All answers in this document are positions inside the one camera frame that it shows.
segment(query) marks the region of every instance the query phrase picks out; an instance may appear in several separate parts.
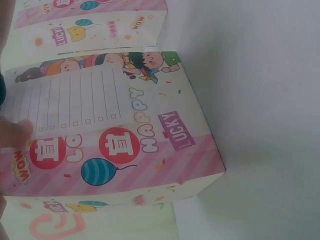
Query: purple label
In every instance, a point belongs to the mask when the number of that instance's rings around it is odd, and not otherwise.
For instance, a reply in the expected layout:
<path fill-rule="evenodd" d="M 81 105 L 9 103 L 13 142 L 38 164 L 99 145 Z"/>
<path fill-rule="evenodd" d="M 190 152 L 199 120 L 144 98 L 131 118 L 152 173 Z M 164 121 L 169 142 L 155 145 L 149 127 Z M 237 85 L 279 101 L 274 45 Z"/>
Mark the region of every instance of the purple label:
<path fill-rule="evenodd" d="M 196 144 L 177 111 L 167 112 L 158 117 L 174 150 L 178 151 Z"/>
<path fill-rule="evenodd" d="M 44 208 L 54 213 L 68 213 L 65 207 L 58 201 L 44 201 Z"/>
<path fill-rule="evenodd" d="M 65 30 L 59 26 L 51 29 L 52 38 L 55 40 L 55 45 L 61 46 L 68 43 Z"/>

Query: human hand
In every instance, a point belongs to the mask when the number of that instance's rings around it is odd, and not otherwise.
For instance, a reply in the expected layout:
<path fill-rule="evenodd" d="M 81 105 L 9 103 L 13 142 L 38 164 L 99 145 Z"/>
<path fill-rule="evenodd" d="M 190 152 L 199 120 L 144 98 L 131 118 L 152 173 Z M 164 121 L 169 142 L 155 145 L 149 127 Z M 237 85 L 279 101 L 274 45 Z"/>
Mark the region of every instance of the human hand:
<path fill-rule="evenodd" d="M 0 116 L 0 148 L 21 148 L 32 132 L 33 126 L 29 120 L 12 123 Z"/>

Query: red circle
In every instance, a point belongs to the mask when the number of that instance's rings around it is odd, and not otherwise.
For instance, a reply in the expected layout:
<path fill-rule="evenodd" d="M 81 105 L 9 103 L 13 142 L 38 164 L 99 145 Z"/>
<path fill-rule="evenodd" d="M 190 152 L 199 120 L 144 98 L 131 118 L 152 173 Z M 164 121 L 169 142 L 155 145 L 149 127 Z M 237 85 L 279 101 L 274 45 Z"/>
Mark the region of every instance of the red circle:
<path fill-rule="evenodd" d="M 32 163 L 37 168 L 48 170 L 60 165 L 65 159 L 66 152 L 67 147 L 64 139 L 62 137 L 55 137 L 34 140 L 29 153 Z"/>
<path fill-rule="evenodd" d="M 62 9 L 70 6 L 71 4 L 74 3 L 75 0 L 54 0 L 53 1 L 53 6 L 56 8 Z"/>
<path fill-rule="evenodd" d="M 115 137 L 115 138 L 120 138 L 120 142 L 118 141 L 113 141 L 111 142 L 112 144 L 112 150 L 110 152 L 109 146 L 108 145 L 108 135 L 110 135 L 110 139 Z M 126 152 L 122 152 L 122 150 L 117 151 L 117 146 L 122 146 L 125 147 Z M 140 152 L 140 142 L 137 136 L 131 132 L 128 129 L 125 129 L 123 127 L 112 127 L 104 131 L 99 139 L 99 149 L 102 155 L 109 160 L 110 162 L 116 163 L 116 164 L 127 164 L 132 162 L 139 154 Z"/>

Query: lined writing area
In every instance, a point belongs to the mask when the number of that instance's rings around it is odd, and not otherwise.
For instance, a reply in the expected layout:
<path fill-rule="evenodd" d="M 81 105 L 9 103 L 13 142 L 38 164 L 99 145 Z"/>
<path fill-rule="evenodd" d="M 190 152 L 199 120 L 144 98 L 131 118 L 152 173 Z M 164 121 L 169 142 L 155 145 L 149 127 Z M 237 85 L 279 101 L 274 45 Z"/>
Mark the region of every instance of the lined writing area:
<path fill-rule="evenodd" d="M 29 119 L 36 135 L 80 133 L 128 121 L 130 102 L 121 70 L 98 66 L 8 87 L 0 115 Z"/>

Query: balloon string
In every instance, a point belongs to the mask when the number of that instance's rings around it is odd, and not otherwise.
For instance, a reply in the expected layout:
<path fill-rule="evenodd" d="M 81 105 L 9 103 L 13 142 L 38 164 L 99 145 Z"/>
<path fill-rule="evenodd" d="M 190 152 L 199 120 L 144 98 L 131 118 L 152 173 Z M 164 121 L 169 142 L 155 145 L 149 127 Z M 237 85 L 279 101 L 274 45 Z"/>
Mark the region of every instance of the balloon string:
<path fill-rule="evenodd" d="M 88 28 L 85 28 L 85 30 L 88 30 L 89 28 L 94 28 L 95 26 L 90 26 L 90 27 L 88 27 Z"/>
<path fill-rule="evenodd" d="M 126 169 L 126 168 L 129 168 L 129 167 L 138 167 L 138 165 L 135 165 L 135 164 L 133 164 L 133 165 L 129 165 L 129 166 L 125 166 L 125 167 L 123 167 L 123 168 L 116 168 L 117 170 L 123 170 L 123 169 Z"/>

